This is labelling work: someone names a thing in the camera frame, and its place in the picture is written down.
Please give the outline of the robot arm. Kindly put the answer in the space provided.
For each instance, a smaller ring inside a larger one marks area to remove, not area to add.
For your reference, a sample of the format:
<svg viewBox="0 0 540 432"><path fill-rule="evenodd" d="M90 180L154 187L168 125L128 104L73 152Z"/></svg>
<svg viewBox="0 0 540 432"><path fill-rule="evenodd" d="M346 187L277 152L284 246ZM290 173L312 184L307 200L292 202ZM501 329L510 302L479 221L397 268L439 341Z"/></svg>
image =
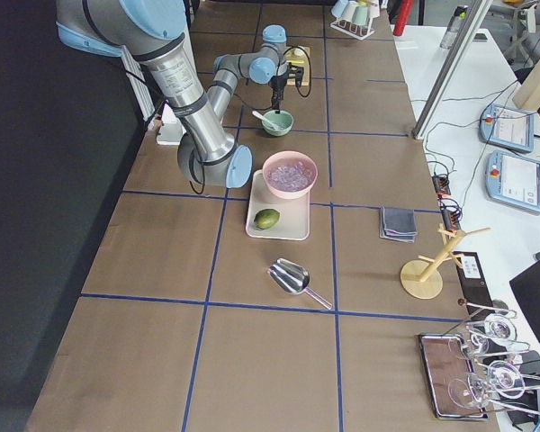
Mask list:
<svg viewBox="0 0 540 432"><path fill-rule="evenodd" d="M241 78L271 85L272 106L279 107L289 71L284 27L264 28L256 52L218 57L214 80L204 88L184 47L183 2L58 1L56 7L58 36L67 46L106 57L118 57L127 49L148 68L184 126L177 163L188 181L226 188L247 183L251 150L237 144L221 122Z"/></svg>

